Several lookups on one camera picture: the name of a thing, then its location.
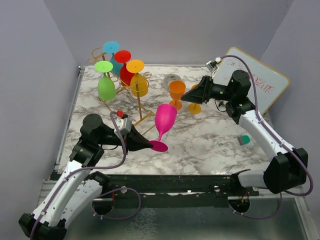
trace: white marble surface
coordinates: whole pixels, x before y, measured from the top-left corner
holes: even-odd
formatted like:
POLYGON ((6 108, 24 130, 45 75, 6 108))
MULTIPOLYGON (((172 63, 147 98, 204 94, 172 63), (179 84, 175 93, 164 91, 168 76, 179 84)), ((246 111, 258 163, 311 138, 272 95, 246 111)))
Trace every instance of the white marble surface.
MULTIPOLYGON (((169 103, 171 97, 162 86, 167 74, 177 74, 185 82, 187 91, 200 82, 202 76, 210 75, 205 67, 145 66, 143 72, 151 72, 149 92, 141 98, 142 104, 156 112, 158 105, 169 103)), ((88 66, 80 86, 66 142, 60 159, 59 171, 66 166, 72 148, 80 137, 83 118, 91 113, 99 114, 104 123, 113 128, 110 111, 98 99, 97 84, 102 74, 88 66)), ((114 110, 130 115, 133 122, 139 119, 138 104, 127 94, 120 93, 108 102, 114 110)), ((151 149, 129 152, 126 162, 116 169, 101 171, 106 174, 155 174, 155 175, 213 175, 232 174, 243 169, 261 169, 268 164, 262 149, 251 139, 240 145, 237 137, 248 133, 228 117, 219 112, 214 101, 201 105, 202 112, 188 112, 188 102, 182 102, 173 128, 162 140, 169 146, 168 152, 159 153, 151 149)), ((154 117, 137 126, 144 132, 154 123, 154 117)), ((154 127, 146 133, 149 140, 158 139, 154 127)), ((122 159, 122 149, 105 151, 97 166, 115 165, 122 159)))

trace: red disc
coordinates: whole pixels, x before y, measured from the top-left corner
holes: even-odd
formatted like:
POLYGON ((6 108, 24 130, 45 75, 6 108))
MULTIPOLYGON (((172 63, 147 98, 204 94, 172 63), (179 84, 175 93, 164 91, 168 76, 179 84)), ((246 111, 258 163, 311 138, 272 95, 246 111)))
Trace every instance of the red disc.
POLYGON ((124 64, 131 59, 131 53, 127 50, 118 51, 114 55, 114 60, 118 63, 124 64))

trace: wine glass base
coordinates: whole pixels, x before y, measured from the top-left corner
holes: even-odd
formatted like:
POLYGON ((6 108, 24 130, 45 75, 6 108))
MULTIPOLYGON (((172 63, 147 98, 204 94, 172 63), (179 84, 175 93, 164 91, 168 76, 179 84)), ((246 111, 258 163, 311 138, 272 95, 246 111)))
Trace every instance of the wine glass base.
POLYGON ((201 112, 201 106, 196 103, 191 103, 188 107, 189 112, 192 114, 198 114, 201 112))
POLYGON ((170 102, 170 105, 174 106, 177 110, 180 110, 182 108, 182 103, 179 100, 178 101, 172 100, 170 102))
POLYGON ((156 151, 156 152, 166 152, 168 151, 168 146, 163 143, 162 141, 158 141, 158 140, 152 140, 149 141, 149 143, 151 145, 153 145, 153 147, 151 148, 152 150, 156 151))

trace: gray wall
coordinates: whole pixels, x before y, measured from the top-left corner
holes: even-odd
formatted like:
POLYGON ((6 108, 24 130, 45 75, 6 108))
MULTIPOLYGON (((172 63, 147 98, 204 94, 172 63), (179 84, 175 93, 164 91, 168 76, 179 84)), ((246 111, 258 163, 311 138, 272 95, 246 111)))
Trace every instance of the gray wall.
POLYGON ((42 0, 0 2, 0 239, 38 203, 67 121, 78 66, 42 0))
POLYGON ((44 0, 79 65, 118 41, 149 64, 204 64, 237 46, 261 58, 293 0, 44 0))
POLYGON ((309 153, 314 191, 308 196, 320 233, 320 1, 295 0, 276 31, 262 61, 287 75, 291 85, 270 109, 275 129, 309 153))

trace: pink disc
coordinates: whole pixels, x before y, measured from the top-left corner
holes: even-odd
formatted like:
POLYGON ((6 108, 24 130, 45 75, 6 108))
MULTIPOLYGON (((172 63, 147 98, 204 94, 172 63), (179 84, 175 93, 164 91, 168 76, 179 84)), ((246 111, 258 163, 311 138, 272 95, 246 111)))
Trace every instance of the pink disc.
POLYGON ((162 141, 152 140, 152 141, 149 141, 149 143, 153 145, 153 147, 151 149, 154 151, 157 151, 157 152, 168 151, 168 146, 165 143, 163 143, 162 141))

